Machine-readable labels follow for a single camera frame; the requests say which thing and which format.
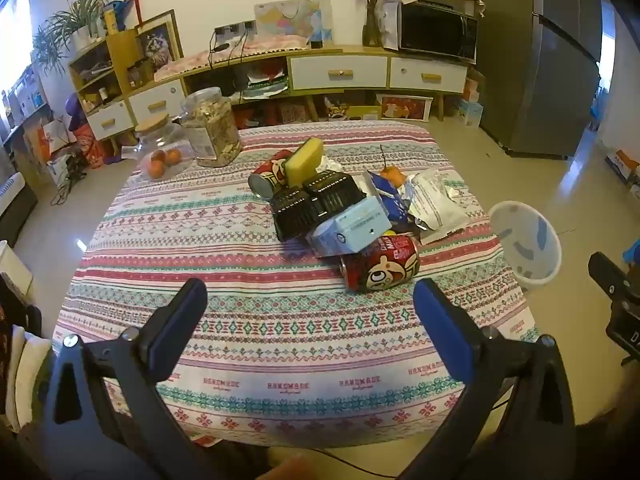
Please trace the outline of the white foil snack bag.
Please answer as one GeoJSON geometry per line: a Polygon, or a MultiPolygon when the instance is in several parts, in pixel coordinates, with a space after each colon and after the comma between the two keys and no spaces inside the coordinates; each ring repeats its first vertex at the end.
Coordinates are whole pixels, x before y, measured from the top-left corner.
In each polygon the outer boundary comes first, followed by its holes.
{"type": "Polygon", "coordinates": [[[412,174],[401,192],[408,216],[416,226],[421,245],[428,245],[463,230],[469,217],[447,193],[437,169],[412,174]]]}

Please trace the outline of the red milk can front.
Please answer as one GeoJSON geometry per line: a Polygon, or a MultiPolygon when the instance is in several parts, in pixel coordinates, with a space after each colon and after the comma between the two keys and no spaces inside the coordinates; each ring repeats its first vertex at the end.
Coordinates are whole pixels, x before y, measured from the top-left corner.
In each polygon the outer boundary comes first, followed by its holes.
{"type": "Polygon", "coordinates": [[[356,254],[341,258],[341,274],[352,292],[377,292],[412,280],[420,270],[408,235],[383,235],[356,254]]]}

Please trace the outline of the red milk can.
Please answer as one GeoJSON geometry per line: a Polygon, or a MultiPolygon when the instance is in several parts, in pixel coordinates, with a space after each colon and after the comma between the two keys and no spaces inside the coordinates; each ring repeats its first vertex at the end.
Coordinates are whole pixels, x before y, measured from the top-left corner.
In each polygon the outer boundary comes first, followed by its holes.
{"type": "Polygon", "coordinates": [[[377,292],[412,280],[420,270],[408,235],[383,235],[356,254],[341,258],[341,274],[352,292],[377,292]]]}
{"type": "Polygon", "coordinates": [[[282,150],[263,162],[248,177],[250,190],[263,200],[271,200],[286,187],[284,163],[292,155],[291,151],[282,150]]]}

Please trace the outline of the light blue mask box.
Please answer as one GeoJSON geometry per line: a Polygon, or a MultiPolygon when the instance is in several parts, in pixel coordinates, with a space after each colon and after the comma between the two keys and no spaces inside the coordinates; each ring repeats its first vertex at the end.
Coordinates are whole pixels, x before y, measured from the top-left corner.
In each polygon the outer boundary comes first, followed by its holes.
{"type": "Polygon", "coordinates": [[[367,196],[329,218],[306,236],[312,251],[321,258],[356,254],[392,228],[380,201],[367,196]]]}

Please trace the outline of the black plastic tray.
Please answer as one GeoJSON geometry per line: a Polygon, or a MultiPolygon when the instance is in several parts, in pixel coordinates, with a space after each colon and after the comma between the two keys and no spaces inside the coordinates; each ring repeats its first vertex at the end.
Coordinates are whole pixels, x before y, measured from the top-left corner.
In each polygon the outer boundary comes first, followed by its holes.
{"type": "Polygon", "coordinates": [[[366,197],[352,176],[333,170],[307,179],[303,189],[318,220],[331,218],[366,197]]]}
{"type": "Polygon", "coordinates": [[[277,192],[269,203],[280,242],[305,235],[326,216],[326,210],[318,197],[299,186],[277,192]]]}

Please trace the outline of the yellow green sponge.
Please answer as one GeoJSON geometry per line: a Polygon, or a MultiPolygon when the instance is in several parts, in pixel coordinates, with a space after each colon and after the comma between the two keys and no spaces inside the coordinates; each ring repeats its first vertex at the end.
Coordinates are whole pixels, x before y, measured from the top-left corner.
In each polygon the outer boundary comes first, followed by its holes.
{"type": "Polygon", "coordinates": [[[290,188],[302,186],[317,173],[323,156],[323,141],[307,139],[284,163],[286,182],[290,188]]]}

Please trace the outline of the white plastic trash bin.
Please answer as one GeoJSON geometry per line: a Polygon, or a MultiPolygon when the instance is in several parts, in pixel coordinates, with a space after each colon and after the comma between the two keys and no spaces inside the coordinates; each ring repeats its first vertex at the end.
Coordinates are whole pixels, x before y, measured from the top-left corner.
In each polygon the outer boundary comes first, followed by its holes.
{"type": "Polygon", "coordinates": [[[562,264],[562,246],[552,224],[532,206],[504,200],[491,207],[489,223],[521,288],[550,283],[562,264]]]}

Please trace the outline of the cardboard box blue orange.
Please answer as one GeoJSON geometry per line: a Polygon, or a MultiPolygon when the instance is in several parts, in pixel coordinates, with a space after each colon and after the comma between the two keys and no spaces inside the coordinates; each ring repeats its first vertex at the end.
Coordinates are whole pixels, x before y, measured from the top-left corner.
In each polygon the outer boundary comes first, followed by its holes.
{"type": "Polygon", "coordinates": [[[639,163],[623,150],[609,151],[606,154],[605,162],[623,184],[631,186],[639,183],[639,163]]]}

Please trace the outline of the grey refrigerator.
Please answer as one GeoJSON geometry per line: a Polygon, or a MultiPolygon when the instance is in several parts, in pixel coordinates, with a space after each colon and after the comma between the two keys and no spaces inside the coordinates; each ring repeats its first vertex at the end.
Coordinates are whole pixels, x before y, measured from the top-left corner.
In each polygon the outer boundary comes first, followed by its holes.
{"type": "Polygon", "coordinates": [[[480,126],[511,155],[569,158],[599,83],[601,0],[482,0],[480,126]]]}

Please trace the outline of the patterned striped tablecloth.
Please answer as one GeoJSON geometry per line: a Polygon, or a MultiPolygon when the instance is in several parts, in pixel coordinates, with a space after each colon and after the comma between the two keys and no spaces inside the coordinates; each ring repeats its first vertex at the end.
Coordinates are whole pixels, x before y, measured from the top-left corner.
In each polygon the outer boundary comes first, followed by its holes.
{"type": "Polygon", "coordinates": [[[158,392],[191,434],[340,448],[434,431],[457,402],[414,313],[412,285],[353,294],[338,265],[277,239],[248,175],[315,136],[350,174],[384,162],[437,169],[468,226],[419,250],[432,278],[478,325],[512,339],[538,335],[533,315],[480,203],[424,129],[402,122],[307,122],[254,128],[231,165],[191,165],[166,182],[131,176],[96,228],[62,303],[55,342],[87,342],[144,324],[189,278],[207,308],[158,392]]]}

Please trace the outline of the glass jar with oranges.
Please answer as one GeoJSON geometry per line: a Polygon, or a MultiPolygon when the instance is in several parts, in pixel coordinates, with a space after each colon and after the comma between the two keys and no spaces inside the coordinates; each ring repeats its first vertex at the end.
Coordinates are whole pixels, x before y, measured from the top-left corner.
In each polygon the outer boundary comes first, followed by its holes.
{"type": "Polygon", "coordinates": [[[134,160],[142,178],[148,181],[178,176],[194,159],[186,130],[168,113],[154,114],[140,122],[134,136],[138,143],[124,146],[122,159],[134,160]]]}

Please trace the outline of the red framed picture on floor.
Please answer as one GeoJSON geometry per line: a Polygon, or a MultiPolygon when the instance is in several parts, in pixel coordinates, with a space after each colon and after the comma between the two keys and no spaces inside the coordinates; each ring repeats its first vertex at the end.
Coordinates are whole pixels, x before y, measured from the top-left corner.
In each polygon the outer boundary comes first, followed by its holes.
{"type": "Polygon", "coordinates": [[[383,119],[407,119],[427,122],[430,118],[433,99],[430,96],[402,96],[379,93],[376,102],[381,107],[383,119]]]}

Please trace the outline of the black microwave oven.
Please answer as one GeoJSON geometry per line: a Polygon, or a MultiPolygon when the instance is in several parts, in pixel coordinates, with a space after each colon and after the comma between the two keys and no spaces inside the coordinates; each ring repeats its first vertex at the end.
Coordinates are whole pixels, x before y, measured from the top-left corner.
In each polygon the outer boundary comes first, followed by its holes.
{"type": "Polygon", "coordinates": [[[473,62],[478,19],[448,6],[426,1],[401,3],[398,48],[401,51],[449,56],[473,62]]]}

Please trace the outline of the clear jar with nuts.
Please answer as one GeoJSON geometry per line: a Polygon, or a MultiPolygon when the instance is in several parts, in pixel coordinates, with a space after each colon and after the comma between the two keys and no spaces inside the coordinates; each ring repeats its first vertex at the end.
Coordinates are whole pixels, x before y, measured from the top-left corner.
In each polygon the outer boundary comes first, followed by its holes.
{"type": "Polygon", "coordinates": [[[179,118],[200,166],[225,167],[242,151],[231,101],[221,88],[209,87],[189,94],[181,102],[179,118]]]}

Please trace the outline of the long wooden tv cabinet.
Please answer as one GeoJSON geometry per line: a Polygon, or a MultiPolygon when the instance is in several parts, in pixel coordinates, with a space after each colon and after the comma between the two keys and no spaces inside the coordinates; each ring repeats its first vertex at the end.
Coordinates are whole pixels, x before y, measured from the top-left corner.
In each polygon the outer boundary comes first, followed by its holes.
{"type": "Polygon", "coordinates": [[[230,84],[234,68],[248,70],[267,62],[286,65],[286,88],[278,99],[304,98],[346,91],[405,92],[434,96],[438,117],[444,117],[444,97],[463,93],[469,64],[425,55],[403,55],[381,48],[336,47],[243,55],[171,73],[140,89],[98,106],[86,114],[98,140],[134,128],[156,113],[176,118],[189,94],[230,84]]]}

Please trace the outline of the yellow shelf unit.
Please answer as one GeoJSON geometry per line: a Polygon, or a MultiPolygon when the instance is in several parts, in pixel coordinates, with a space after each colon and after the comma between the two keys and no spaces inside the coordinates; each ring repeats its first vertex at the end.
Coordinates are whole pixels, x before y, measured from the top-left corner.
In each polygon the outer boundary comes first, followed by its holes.
{"type": "Polygon", "coordinates": [[[134,29],[106,36],[79,51],[67,64],[86,113],[118,101],[131,90],[129,70],[143,58],[134,29]]]}

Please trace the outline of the framed cat picture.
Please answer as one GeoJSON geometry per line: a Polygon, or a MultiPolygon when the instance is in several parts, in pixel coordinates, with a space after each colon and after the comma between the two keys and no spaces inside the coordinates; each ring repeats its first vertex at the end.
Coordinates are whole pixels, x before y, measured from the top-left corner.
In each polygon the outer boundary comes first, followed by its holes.
{"type": "Polygon", "coordinates": [[[136,39],[153,73],[183,58],[183,50],[174,10],[153,16],[136,27],[136,39]]]}

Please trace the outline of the colourful map board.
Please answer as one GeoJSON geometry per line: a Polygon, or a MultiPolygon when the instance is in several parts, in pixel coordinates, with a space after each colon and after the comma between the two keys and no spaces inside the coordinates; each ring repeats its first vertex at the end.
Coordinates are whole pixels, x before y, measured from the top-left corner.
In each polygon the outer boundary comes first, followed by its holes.
{"type": "Polygon", "coordinates": [[[296,35],[311,42],[333,44],[331,0],[283,0],[254,5],[262,36],[296,35]]]}

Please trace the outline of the potted green plant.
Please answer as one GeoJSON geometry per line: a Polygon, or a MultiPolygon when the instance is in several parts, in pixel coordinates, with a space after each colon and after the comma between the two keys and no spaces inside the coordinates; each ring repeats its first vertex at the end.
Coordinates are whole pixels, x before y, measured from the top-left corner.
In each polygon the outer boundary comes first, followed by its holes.
{"type": "Polygon", "coordinates": [[[90,28],[99,17],[107,0],[67,1],[67,8],[55,12],[39,25],[32,37],[32,62],[43,73],[62,73],[63,51],[70,46],[74,32],[83,27],[90,28]]]}

